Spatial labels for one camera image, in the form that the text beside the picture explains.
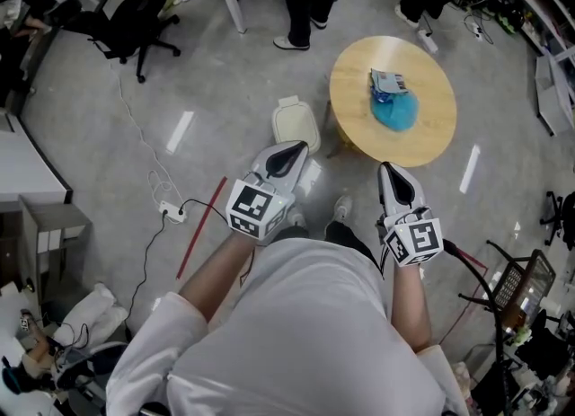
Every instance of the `person's left arm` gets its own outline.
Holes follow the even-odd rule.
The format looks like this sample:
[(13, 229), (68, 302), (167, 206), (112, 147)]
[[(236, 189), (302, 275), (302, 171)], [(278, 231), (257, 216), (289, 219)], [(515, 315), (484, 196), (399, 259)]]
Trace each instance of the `person's left arm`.
[(168, 293), (123, 353), (106, 385), (108, 416), (138, 414), (157, 400), (185, 350), (208, 334), (208, 322), (234, 284), (256, 241), (231, 234), (191, 276), (180, 294)]

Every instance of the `office chair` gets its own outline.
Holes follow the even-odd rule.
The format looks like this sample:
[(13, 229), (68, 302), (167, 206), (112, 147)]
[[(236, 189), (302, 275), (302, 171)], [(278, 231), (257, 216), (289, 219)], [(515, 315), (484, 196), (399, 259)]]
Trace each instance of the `office chair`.
[[(122, 65), (139, 49), (136, 76), (141, 84), (146, 81), (142, 66), (150, 46), (169, 49), (175, 57), (180, 56), (177, 47), (158, 39), (168, 25), (180, 22), (177, 15), (163, 21), (158, 18), (166, 0), (125, 0), (110, 19), (103, 11), (107, 2), (101, 0), (93, 12), (74, 15), (62, 25), (63, 29), (92, 36), (89, 40), (107, 59), (119, 58)], [(100, 42), (109, 50), (103, 50)]]
[(572, 192), (565, 199), (557, 196), (551, 190), (547, 191), (547, 197), (553, 201), (553, 217), (549, 219), (541, 218), (540, 225), (553, 224), (551, 236), (549, 240), (545, 241), (545, 245), (549, 246), (553, 242), (553, 238), (559, 236), (563, 230), (563, 241), (567, 244), (569, 250), (575, 246), (575, 192)]

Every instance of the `concrete floor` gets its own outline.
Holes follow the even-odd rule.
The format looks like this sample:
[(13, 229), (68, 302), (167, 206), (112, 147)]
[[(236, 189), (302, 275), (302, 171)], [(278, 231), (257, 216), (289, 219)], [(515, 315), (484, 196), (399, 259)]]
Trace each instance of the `concrete floor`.
[[(332, 66), (349, 44), (372, 35), (417, 43), (415, 33), (394, 16), (398, 1), (340, 0), (328, 28), (313, 31), (312, 47), (302, 53), (281, 51), (271, 43), (288, 28), (284, 0), (242, 0), (248, 26), (244, 35), (236, 32), (224, 0), (192, 0), (173, 10), (181, 23), (164, 34), (166, 41), (181, 48), (181, 57), (152, 49), (144, 85), (134, 76), (134, 58), (125, 66), (117, 60), (109, 63), (86, 37), (62, 31), (40, 69), (38, 92), (23, 118), (74, 189), (75, 204), (93, 221), (84, 264), (73, 268), (84, 284), (101, 280), (129, 306), (143, 275), (144, 249), (161, 225), (146, 180), (148, 171), (160, 169), (139, 141), (110, 66), (119, 72), (134, 118), (181, 195), (208, 201), (223, 176), (243, 175), (254, 156), (272, 143), (270, 115), (279, 98), (299, 95), (321, 123)], [(444, 236), (488, 265), (491, 276), (502, 260), (486, 247), (486, 239), (516, 256), (543, 248), (546, 231), (538, 220), (545, 208), (544, 193), (566, 194), (572, 189), (575, 143), (571, 134), (549, 137), (535, 117), (535, 54), (526, 40), (488, 22), (486, 30), (495, 45), (478, 42), (465, 29), (463, 18), (447, 7), (432, 23), (440, 48), (436, 60), (456, 93), (454, 139), (439, 159), (411, 172), (441, 218)], [(164, 147), (183, 111), (194, 111), (194, 119), (175, 154), (169, 155)], [(378, 257), (378, 164), (354, 152), (326, 159), (336, 137), (330, 119), (298, 197), (318, 235), (333, 201), (343, 192), (353, 195), (352, 227)], [(473, 145), (480, 147), (481, 155), (469, 190), (462, 194), (459, 183)], [(217, 202), (220, 210), (231, 182)], [(173, 191), (158, 191), (157, 199), (177, 202)], [(142, 324), (157, 297), (181, 285), (175, 276), (204, 209), (193, 206), (189, 212), (188, 222), (169, 225), (150, 250), (148, 281), (137, 295), (132, 327)], [(521, 227), (517, 236), (516, 223)], [(210, 214), (184, 280), (228, 233), (220, 218)], [(554, 296), (567, 305), (571, 298), (562, 287), (567, 249), (557, 240), (545, 251), (558, 270)], [(389, 261), (388, 280), (392, 269)], [(434, 334), (440, 340), (464, 309), (457, 293), (471, 294), (476, 282), (446, 255), (425, 266), (424, 281)], [(459, 359), (474, 344), (489, 341), (492, 333), (491, 315), (475, 309), (445, 340), (447, 355)]]

